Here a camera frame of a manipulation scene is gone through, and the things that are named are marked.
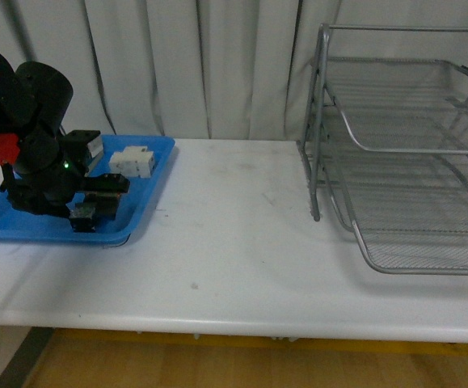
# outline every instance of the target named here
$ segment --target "white curtain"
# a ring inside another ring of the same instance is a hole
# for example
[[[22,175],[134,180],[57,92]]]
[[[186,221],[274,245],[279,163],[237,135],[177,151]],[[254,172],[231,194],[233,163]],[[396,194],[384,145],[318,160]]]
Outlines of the white curtain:
[[[320,23],[468,26],[468,1],[0,0],[0,52],[71,81],[67,131],[296,139]],[[331,53],[468,65],[468,35],[337,31]]]

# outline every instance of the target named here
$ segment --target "silver mesh tray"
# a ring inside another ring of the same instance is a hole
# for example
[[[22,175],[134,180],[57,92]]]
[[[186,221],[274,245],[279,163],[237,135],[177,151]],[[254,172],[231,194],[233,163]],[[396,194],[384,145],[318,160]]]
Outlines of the silver mesh tray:
[[[327,92],[357,146],[468,154],[468,74],[447,61],[333,58]]]
[[[386,273],[468,275],[468,157],[369,153],[339,118],[326,128],[327,186],[367,263]]]

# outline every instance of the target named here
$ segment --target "white cube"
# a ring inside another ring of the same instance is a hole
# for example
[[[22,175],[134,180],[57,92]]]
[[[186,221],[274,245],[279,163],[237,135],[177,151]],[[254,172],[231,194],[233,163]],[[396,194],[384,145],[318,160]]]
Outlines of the white cube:
[[[110,161],[110,172],[126,178],[150,178],[154,165],[154,153],[145,145],[131,145],[122,152],[115,152]]]

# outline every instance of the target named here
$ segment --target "table surface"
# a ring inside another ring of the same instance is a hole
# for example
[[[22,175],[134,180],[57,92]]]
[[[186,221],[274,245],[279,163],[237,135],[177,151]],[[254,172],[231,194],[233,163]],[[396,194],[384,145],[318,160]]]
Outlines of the table surface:
[[[121,247],[0,242],[0,325],[468,342],[468,276],[369,268],[291,141],[178,140]]]

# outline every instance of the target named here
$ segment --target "blue tray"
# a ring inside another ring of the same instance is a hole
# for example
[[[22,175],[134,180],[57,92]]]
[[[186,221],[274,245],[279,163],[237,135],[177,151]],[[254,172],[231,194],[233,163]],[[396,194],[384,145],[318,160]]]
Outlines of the blue tray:
[[[7,201],[7,193],[0,192],[0,239],[100,244],[118,244],[125,241],[138,226],[175,141],[170,137],[146,136],[103,135],[102,138],[104,156],[92,171],[92,176],[109,172],[110,157],[115,151],[122,151],[126,146],[148,146],[154,152],[151,178],[129,178],[129,192],[121,197],[114,221],[103,220],[96,227],[95,233],[74,233],[70,222],[65,218],[35,216],[14,210]],[[82,199],[83,194],[76,194],[69,207],[72,209],[74,203],[81,202]]]

